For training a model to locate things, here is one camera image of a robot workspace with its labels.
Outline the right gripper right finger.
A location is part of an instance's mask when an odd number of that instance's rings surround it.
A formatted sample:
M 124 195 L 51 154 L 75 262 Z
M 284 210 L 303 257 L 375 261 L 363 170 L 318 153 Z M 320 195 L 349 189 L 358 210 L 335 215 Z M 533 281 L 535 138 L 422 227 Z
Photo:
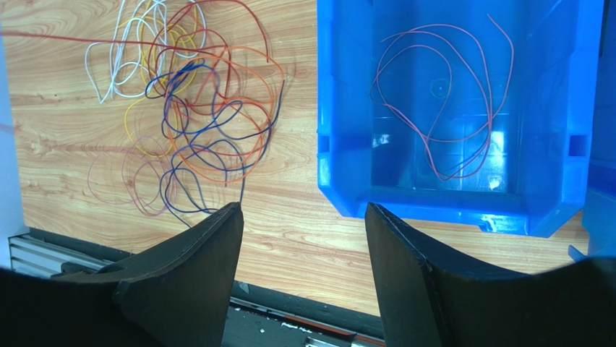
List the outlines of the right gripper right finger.
M 613 346 L 615 260 L 534 275 L 478 260 L 383 206 L 365 214 L 388 346 Z

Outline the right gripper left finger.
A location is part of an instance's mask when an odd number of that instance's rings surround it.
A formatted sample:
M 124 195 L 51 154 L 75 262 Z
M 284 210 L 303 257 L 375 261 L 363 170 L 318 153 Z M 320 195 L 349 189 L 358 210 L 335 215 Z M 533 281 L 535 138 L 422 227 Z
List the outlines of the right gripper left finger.
M 96 273 L 55 278 L 64 323 L 85 346 L 219 346 L 243 228 L 232 202 Z

